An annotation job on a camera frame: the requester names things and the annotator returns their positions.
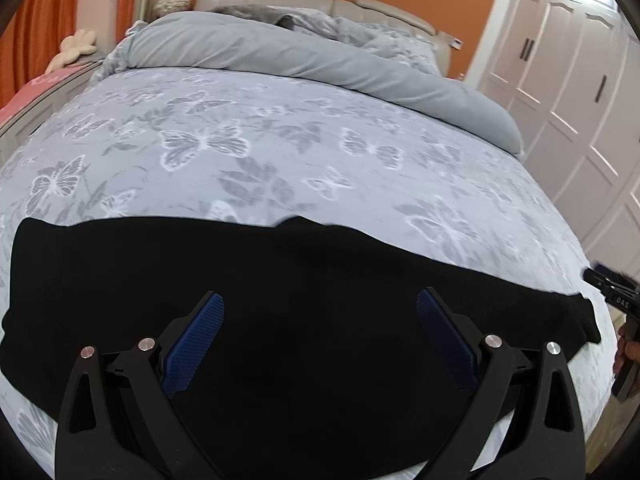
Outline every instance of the butterfly pattern bedding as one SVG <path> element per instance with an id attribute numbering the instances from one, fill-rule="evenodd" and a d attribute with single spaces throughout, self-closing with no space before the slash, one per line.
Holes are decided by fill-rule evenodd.
<path id="1" fill-rule="evenodd" d="M 133 215 L 258 225 L 302 215 L 533 288 L 580 291 L 602 334 L 570 363 L 587 434 L 609 397 L 616 340 L 602 298 L 580 279 L 587 259 L 578 240 L 516 158 L 439 120 L 280 76 L 203 68 L 111 75 L 0 171 L 0 316 L 25 216 L 75 224 Z M 55 423 L 1 376 L 0 407 L 53 475 Z M 507 425 L 497 424 L 478 465 L 495 455 Z"/>

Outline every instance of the upholstered headboard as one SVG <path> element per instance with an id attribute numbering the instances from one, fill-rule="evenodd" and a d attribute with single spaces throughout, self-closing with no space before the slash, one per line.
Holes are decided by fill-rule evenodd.
<path id="1" fill-rule="evenodd" d="M 436 44 L 436 60 L 442 75 L 447 75 L 451 60 L 451 47 L 443 36 L 439 35 L 431 23 L 376 0 L 197 0 L 194 10 L 213 10 L 218 6 L 263 4 L 284 7 L 304 7 L 322 10 L 330 16 L 343 16 L 358 23 L 383 23 L 389 27 L 407 30 L 414 36 L 429 38 Z"/>

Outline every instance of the black towel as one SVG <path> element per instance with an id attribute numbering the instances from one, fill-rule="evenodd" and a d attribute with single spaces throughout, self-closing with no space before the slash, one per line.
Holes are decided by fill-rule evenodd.
<path id="1" fill-rule="evenodd" d="M 449 380 L 418 322 L 427 286 L 513 346 L 554 340 L 571 358 L 600 341 L 580 295 L 531 290 L 302 218 L 275 228 L 25 219 L 10 285 L 0 368 L 53 418 L 83 346 L 131 348 L 206 291 L 220 293 L 222 327 L 172 405 L 231 480 L 364 480 L 434 456 L 470 394 Z"/>

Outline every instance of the metal screw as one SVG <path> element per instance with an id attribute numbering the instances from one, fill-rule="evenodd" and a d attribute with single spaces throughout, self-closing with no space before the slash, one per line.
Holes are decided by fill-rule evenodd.
<path id="1" fill-rule="evenodd" d="M 560 345 L 558 343 L 550 341 L 549 343 L 546 344 L 546 351 L 549 352 L 551 355 L 558 355 L 561 352 L 561 350 L 562 348 L 560 348 Z"/>
<path id="2" fill-rule="evenodd" d="M 138 343 L 138 348 L 140 348 L 143 352 L 153 349 L 154 346 L 156 346 L 156 342 L 152 337 L 145 337 Z"/>
<path id="3" fill-rule="evenodd" d="M 495 334 L 489 334 L 484 338 L 484 342 L 491 348 L 500 348 L 502 346 L 502 339 L 500 338 L 500 336 L 497 336 Z"/>
<path id="4" fill-rule="evenodd" d="M 88 359 L 89 357 L 91 357 L 92 355 L 95 354 L 95 348 L 92 346 L 85 346 L 81 351 L 80 351 L 80 357 L 82 359 Z"/>

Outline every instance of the stuffed toy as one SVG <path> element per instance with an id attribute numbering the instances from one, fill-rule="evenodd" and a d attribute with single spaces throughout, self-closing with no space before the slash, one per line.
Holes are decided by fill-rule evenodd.
<path id="1" fill-rule="evenodd" d="M 93 54 L 95 52 L 94 43 L 95 32 L 92 30 L 80 29 L 74 35 L 67 36 L 60 43 L 60 52 L 53 57 L 44 73 L 50 74 L 54 70 L 73 63 L 80 56 Z"/>

